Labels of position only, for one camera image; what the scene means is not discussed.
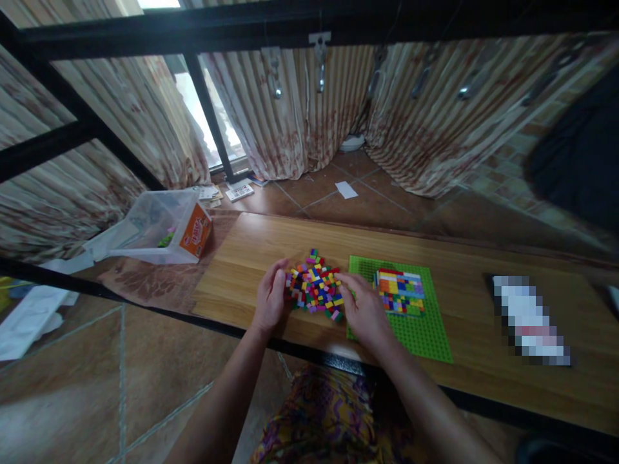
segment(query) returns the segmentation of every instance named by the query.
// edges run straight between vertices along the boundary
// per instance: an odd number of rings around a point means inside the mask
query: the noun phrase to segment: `patterned curtain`
[[[7,0],[1,8],[21,28],[142,14],[137,0]],[[205,143],[162,57],[54,65],[167,188],[210,181]],[[75,120],[6,50],[0,99],[0,148]],[[0,185],[0,253],[33,262],[70,256],[144,190],[98,140],[82,145]]]
[[[521,102],[565,50],[566,35],[466,40],[442,45],[416,100],[411,92],[434,44],[390,46],[364,128],[368,155],[404,189],[439,197],[494,153],[581,76],[616,52],[616,41],[584,48],[530,106]],[[495,54],[480,63],[484,50]],[[472,98],[458,92],[475,71],[486,73]]]
[[[185,0],[188,8],[224,3],[241,2]],[[585,48],[537,101],[522,106],[522,99],[564,49],[566,38],[395,44],[388,47],[375,94],[367,102],[374,47],[328,48],[323,94],[314,90],[313,50],[282,50],[280,100],[270,95],[272,72],[260,52],[209,54],[206,63],[259,174],[298,179],[306,171],[323,168],[348,131],[355,130],[366,136],[368,155],[404,189],[437,198],[614,48],[609,46],[612,41]],[[437,60],[420,95],[412,99],[426,67],[426,52],[436,45]],[[472,72],[483,75],[483,83],[474,96],[461,100],[458,92]]]
[[[371,47],[332,48],[317,93],[314,50],[282,50],[282,97],[274,99],[262,53],[203,57],[252,168],[267,179],[298,179],[329,164],[361,110],[366,83],[359,76],[373,59]]]

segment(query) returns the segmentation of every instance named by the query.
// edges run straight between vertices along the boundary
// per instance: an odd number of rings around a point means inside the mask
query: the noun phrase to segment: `green baseplate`
[[[424,307],[426,315],[421,318],[399,314],[387,314],[393,333],[406,349],[416,355],[453,364],[451,349],[443,321],[438,309],[437,296],[428,267],[410,266],[389,261],[362,258],[351,255],[348,261],[348,272],[361,274],[372,283],[374,274],[379,269],[393,269],[395,271],[419,274],[424,286]],[[357,341],[350,326],[346,327],[346,338]]]

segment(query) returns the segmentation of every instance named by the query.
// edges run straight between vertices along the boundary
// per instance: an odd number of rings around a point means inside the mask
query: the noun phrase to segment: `floral skirt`
[[[413,462],[412,430],[375,424],[372,395],[363,377],[305,366],[250,462]]]

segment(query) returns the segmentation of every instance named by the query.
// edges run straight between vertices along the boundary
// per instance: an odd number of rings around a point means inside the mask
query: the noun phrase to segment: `wooden table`
[[[343,270],[349,255],[430,268],[454,359],[446,364],[419,358],[438,384],[619,436],[619,324],[586,280],[561,260],[244,213],[199,282],[193,312],[247,328],[267,267],[285,256],[301,261],[310,248]],[[534,280],[572,349],[573,367],[526,365],[510,356],[484,273]],[[376,364],[346,339],[345,321],[338,324],[321,314],[294,311],[277,336]]]

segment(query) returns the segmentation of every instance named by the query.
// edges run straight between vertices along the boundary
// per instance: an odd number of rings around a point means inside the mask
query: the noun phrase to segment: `pile of lego bricks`
[[[379,269],[374,276],[374,288],[378,289],[385,311],[417,317],[425,315],[420,275]]]
[[[337,267],[325,266],[324,258],[312,248],[306,263],[286,274],[286,299],[295,301],[293,309],[301,308],[311,313],[321,311],[338,322],[344,313],[344,300],[337,289],[342,282],[335,279],[335,273],[339,271]]]

